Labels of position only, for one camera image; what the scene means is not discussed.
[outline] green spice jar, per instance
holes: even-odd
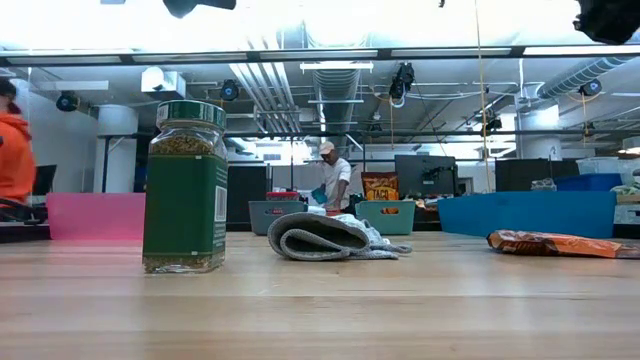
[[[151,141],[142,263],[147,273],[202,273],[224,261],[226,114],[198,101],[158,106]]]

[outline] white wall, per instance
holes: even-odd
[[[91,191],[97,120],[80,112],[61,112],[53,101],[29,92],[26,82],[17,85],[16,104],[29,122],[36,164],[58,165],[53,191]]]

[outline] green lid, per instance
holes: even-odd
[[[156,125],[171,121],[198,121],[227,128],[227,113],[221,108],[201,101],[174,100],[158,105]]]

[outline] black chair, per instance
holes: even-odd
[[[31,195],[44,196],[51,191],[56,169],[57,165],[44,165],[36,168],[36,180],[33,184]],[[0,207],[1,222],[9,221],[21,222],[25,225],[40,225],[49,218],[45,203],[29,206],[9,199],[0,199],[0,205],[2,205]]]

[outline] orange snack bag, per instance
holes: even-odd
[[[367,200],[399,200],[397,173],[362,173],[362,188]]]
[[[487,241],[491,248],[515,255],[640,259],[638,247],[573,235],[499,230],[491,233]]]

